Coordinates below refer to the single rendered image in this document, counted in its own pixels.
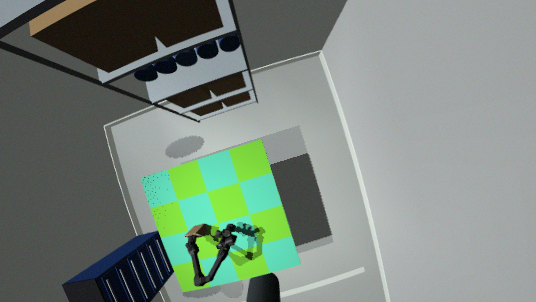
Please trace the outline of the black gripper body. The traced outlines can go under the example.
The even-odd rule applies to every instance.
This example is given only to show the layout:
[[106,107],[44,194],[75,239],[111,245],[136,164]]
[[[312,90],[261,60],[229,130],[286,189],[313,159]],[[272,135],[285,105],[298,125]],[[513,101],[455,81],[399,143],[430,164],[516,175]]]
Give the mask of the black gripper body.
[[[220,233],[220,232],[221,232],[221,231],[216,230],[216,232],[215,232],[215,234],[216,234],[215,237],[218,238],[218,239],[219,239],[219,238],[221,238],[221,239],[226,239],[226,237],[222,237],[223,232],[221,232],[221,233]],[[237,236],[235,236],[235,235],[233,235],[233,236],[234,236],[235,241],[236,241]]]

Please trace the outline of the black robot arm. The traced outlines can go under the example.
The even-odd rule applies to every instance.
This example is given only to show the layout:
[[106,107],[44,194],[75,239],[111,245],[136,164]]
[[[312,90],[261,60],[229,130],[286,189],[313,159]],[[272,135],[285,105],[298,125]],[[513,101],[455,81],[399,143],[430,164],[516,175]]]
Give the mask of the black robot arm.
[[[204,286],[204,284],[207,284],[208,282],[211,282],[214,279],[214,276],[216,275],[216,272],[218,268],[220,267],[223,260],[225,260],[228,256],[228,251],[230,250],[230,246],[235,245],[235,238],[234,236],[230,236],[231,231],[229,229],[223,229],[222,237],[226,237],[226,239],[221,239],[219,244],[216,246],[217,249],[220,249],[217,253],[217,259],[215,263],[213,264],[212,269],[209,271],[208,275],[204,277],[203,273],[201,272],[200,268],[200,262],[198,257],[199,247],[196,244],[197,236],[195,235],[189,235],[188,242],[185,244],[188,252],[190,253],[192,257],[193,262],[193,269],[194,269],[194,284],[195,286]],[[225,248],[225,249],[224,249]]]

